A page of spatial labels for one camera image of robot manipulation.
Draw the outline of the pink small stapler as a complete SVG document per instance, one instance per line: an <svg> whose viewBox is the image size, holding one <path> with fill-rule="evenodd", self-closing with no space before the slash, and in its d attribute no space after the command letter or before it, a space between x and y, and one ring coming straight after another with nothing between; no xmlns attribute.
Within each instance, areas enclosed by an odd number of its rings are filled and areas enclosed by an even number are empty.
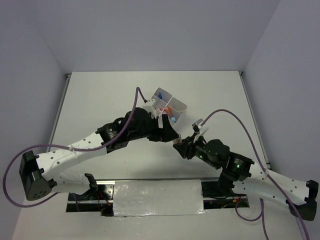
<svg viewBox="0 0 320 240"><path fill-rule="evenodd" d="M182 142L182 137L179 135L179 137L178 138L176 138L174 141L173 141L173 143L174 144L180 144Z"/></svg>

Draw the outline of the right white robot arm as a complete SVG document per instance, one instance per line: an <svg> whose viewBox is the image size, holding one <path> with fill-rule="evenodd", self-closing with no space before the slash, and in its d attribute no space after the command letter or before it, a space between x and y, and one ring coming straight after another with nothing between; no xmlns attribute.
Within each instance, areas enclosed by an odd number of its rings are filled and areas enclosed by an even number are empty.
<svg viewBox="0 0 320 240"><path fill-rule="evenodd" d="M216 182L202 185L205 198L226 198L255 195L258 198L287 206L295 217L313 221L317 213L319 184L314 180L299 181L272 170L262 169L258 162L230 151L219 139L196 141L187 137L173 144L182 158L197 157L209 166L220 170Z"/></svg>

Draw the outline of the blue white glue tube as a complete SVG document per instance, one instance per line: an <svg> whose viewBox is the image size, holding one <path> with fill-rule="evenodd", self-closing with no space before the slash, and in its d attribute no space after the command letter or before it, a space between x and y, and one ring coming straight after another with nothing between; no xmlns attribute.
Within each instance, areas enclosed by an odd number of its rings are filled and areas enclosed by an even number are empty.
<svg viewBox="0 0 320 240"><path fill-rule="evenodd" d="M162 93L159 92L158 95L157 95L157 97L158 97L159 99L162 99L162 98L163 98Z"/></svg>

